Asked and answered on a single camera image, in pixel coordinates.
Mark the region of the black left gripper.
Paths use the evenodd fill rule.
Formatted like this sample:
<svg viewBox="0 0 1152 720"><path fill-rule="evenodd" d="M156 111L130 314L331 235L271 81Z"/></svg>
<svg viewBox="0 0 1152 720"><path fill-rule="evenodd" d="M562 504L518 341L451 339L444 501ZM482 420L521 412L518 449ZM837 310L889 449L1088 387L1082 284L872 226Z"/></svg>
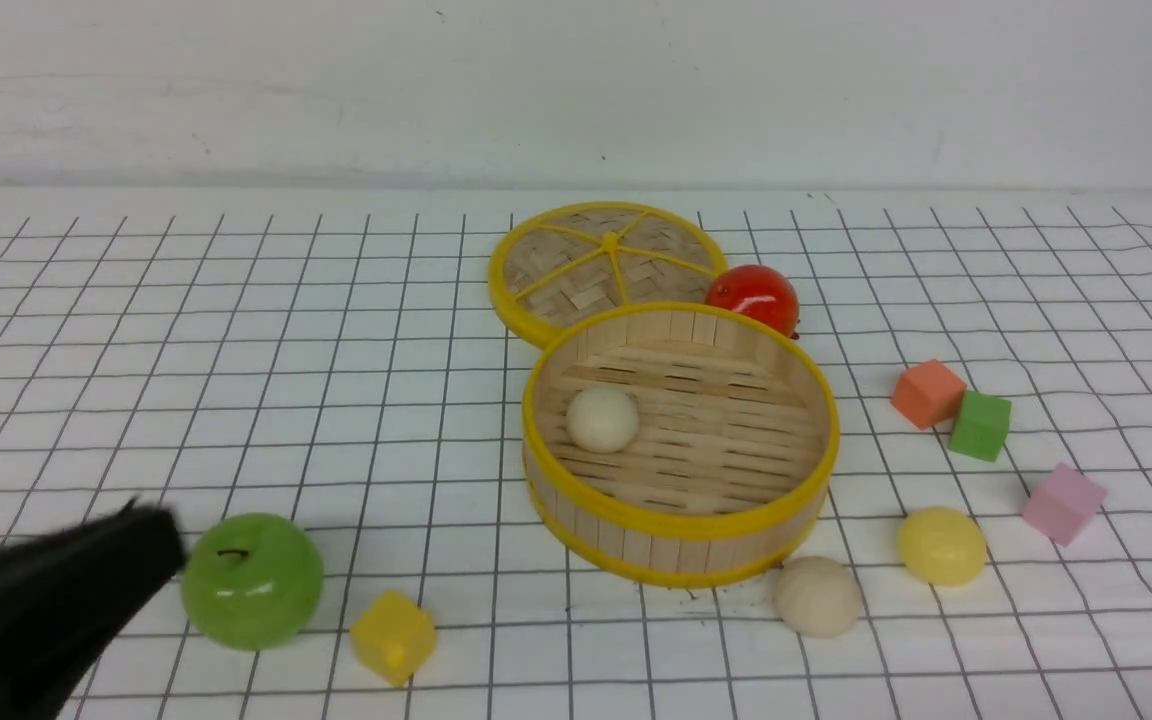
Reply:
<svg viewBox="0 0 1152 720"><path fill-rule="evenodd" d="M105 647L185 564L177 520L127 503L0 546L0 719L56 719Z"/></svg>

